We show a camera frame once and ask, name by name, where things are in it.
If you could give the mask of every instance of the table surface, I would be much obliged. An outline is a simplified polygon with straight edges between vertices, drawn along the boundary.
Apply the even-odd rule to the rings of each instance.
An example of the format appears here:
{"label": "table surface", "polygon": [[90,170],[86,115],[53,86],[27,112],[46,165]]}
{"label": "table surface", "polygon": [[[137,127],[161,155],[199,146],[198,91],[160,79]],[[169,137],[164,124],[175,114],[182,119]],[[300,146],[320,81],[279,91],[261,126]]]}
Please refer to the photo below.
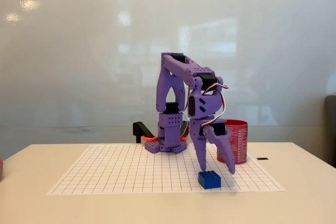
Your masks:
{"label": "table surface", "polygon": [[6,159],[0,223],[334,223],[336,169],[293,143],[248,144],[284,192],[46,196],[88,145],[31,145]]}

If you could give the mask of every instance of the blue lego brick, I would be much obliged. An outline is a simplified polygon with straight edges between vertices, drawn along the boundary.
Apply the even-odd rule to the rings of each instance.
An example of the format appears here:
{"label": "blue lego brick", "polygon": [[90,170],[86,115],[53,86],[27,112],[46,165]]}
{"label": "blue lego brick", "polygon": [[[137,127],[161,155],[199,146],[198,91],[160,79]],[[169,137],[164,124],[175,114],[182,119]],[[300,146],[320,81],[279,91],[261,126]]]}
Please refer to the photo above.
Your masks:
{"label": "blue lego brick", "polygon": [[220,188],[221,186],[220,176],[214,170],[199,172],[198,183],[204,189]]}

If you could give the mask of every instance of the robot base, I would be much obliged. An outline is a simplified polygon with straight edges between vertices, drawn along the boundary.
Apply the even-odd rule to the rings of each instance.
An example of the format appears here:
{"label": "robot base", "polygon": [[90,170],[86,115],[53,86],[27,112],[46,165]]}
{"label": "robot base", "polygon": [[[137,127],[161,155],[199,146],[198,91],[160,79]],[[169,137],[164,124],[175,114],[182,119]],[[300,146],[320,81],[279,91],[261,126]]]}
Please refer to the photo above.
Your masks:
{"label": "robot base", "polygon": [[187,143],[180,141],[180,144],[175,147],[165,147],[163,144],[160,144],[159,141],[146,142],[145,149],[151,153],[157,153],[157,152],[179,153],[187,149]]}

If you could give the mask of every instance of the white grid sheet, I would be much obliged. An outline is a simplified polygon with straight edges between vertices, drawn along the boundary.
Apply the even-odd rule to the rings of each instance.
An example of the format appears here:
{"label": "white grid sheet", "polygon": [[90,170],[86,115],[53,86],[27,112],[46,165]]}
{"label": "white grid sheet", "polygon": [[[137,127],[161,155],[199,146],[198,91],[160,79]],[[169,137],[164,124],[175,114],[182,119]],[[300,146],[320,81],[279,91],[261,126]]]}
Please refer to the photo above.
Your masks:
{"label": "white grid sheet", "polygon": [[207,170],[222,178],[221,188],[204,190],[198,183],[194,145],[174,154],[148,152],[142,144],[90,145],[47,195],[123,193],[285,191],[249,154],[231,175],[216,159],[216,146],[207,143]]}

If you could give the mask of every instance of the whiteboard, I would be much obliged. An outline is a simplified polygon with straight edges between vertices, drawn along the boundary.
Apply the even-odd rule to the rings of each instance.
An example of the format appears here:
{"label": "whiteboard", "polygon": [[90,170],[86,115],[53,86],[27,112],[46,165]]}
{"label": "whiteboard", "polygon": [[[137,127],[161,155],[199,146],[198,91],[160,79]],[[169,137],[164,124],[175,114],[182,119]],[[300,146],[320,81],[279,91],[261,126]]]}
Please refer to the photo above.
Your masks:
{"label": "whiteboard", "polygon": [[164,51],[223,77],[225,118],[322,125],[335,11],[334,0],[0,0],[0,126],[156,125]]}

